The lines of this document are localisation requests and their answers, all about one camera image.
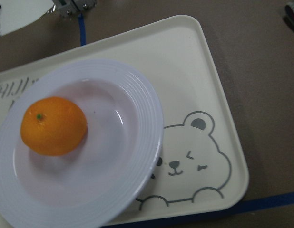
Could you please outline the cream bear tray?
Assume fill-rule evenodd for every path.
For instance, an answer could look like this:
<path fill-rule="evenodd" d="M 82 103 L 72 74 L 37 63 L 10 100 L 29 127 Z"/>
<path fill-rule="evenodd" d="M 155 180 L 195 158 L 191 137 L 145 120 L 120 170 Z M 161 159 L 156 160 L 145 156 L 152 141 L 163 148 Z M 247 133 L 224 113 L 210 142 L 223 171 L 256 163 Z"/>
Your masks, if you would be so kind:
<path fill-rule="evenodd" d="M 244 196 L 248 168 L 222 85 L 199 22 L 178 15 L 0 73 L 0 126 L 15 99 L 40 77 L 64 64 L 109 58 L 128 63 L 155 87 L 163 105 L 165 127 L 178 127 L 199 114 L 210 131 L 184 133 L 180 147 L 202 145 L 226 156 L 212 174 L 189 175 L 168 189 L 151 179 L 111 226 L 156 223 L 160 219 L 223 212 Z"/>

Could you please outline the orange fruit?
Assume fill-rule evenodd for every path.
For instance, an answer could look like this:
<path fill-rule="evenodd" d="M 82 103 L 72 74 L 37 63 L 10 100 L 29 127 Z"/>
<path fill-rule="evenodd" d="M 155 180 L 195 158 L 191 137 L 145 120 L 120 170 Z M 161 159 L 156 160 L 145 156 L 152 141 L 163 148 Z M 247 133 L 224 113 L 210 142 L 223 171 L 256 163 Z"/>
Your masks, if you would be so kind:
<path fill-rule="evenodd" d="M 61 97 L 33 103 L 25 112 L 20 136 L 25 145 L 45 156 L 61 156 L 76 149 L 88 131 L 83 111 Z"/>

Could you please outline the aluminium frame post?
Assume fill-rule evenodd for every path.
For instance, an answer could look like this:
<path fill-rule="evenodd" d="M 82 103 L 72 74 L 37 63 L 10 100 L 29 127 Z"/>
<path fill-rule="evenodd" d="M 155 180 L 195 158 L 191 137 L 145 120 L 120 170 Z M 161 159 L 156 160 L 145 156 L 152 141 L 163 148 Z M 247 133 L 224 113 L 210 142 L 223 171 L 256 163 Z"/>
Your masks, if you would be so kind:
<path fill-rule="evenodd" d="M 96 0 L 52 0 L 55 10 L 63 17 L 77 15 L 97 4 Z"/>

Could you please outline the white round plate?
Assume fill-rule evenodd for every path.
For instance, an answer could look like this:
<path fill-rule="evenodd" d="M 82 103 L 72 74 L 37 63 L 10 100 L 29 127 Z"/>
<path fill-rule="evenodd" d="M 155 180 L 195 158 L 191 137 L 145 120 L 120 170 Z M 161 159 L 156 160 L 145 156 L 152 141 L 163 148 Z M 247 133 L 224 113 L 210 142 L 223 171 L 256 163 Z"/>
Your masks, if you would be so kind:
<path fill-rule="evenodd" d="M 36 153 L 20 136 L 23 116 L 43 98 L 63 97 L 87 123 L 74 150 Z M 15 228 L 99 228 L 143 189 L 163 138 L 159 98 L 139 71 L 114 60 L 83 60 L 42 77 L 0 128 L 0 213 Z"/>

